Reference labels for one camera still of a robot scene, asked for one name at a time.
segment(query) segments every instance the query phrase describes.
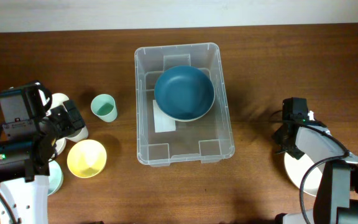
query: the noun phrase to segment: white wall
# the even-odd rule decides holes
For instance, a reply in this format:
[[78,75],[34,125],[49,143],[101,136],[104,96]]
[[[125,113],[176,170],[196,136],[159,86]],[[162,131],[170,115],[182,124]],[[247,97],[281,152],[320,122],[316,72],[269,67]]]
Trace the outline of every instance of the white wall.
[[0,0],[0,32],[358,22],[358,0]]

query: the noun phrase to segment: plastic tub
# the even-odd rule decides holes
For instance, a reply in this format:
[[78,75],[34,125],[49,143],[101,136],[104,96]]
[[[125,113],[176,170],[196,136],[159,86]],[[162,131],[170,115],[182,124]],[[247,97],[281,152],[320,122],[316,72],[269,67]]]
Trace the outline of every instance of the plastic tub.
[[[212,81],[215,101],[196,121],[175,121],[159,110],[154,86],[174,66],[190,65]],[[135,51],[137,158],[153,167],[172,162],[217,162],[234,154],[219,47],[214,43],[141,47]]]

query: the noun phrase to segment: green cup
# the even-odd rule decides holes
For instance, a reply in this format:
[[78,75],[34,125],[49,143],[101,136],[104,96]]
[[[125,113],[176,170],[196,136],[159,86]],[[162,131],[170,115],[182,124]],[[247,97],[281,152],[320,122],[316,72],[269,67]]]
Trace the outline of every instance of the green cup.
[[100,94],[91,103],[92,113],[105,122],[112,122],[117,118],[117,106],[114,98],[108,94]]

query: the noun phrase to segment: wooden table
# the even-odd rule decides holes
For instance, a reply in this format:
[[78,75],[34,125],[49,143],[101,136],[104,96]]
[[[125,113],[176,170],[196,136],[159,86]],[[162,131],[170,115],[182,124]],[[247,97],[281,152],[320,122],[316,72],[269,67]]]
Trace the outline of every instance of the wooden table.
[[[138,47],[215,42],[221,49],[236,153],[215,164],[142,165],[136,157],[134,52]],[[358,24],[0,34],[0,91],[39,79],[74,100],[89,138],[108,150],[91,179],[70,173],[69,142],[57,159],[61,189],[48,198],[50,223],[265,223],[300,212],[298,189],[267,122],[292,96],[358,155]],[[115,97],[118,119],[90,110]],[[306,196],[307,208],[314,198]]]

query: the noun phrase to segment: yellow bowl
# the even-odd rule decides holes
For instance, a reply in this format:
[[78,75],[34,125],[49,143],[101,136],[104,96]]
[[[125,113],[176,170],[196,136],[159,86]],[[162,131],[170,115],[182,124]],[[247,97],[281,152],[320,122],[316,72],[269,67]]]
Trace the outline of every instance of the yellow bowl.
[[75,144],[67,156],[67,166],[77,177],[89,178],[100,173],[106,165],[107,154],[102,144],[83,140]]

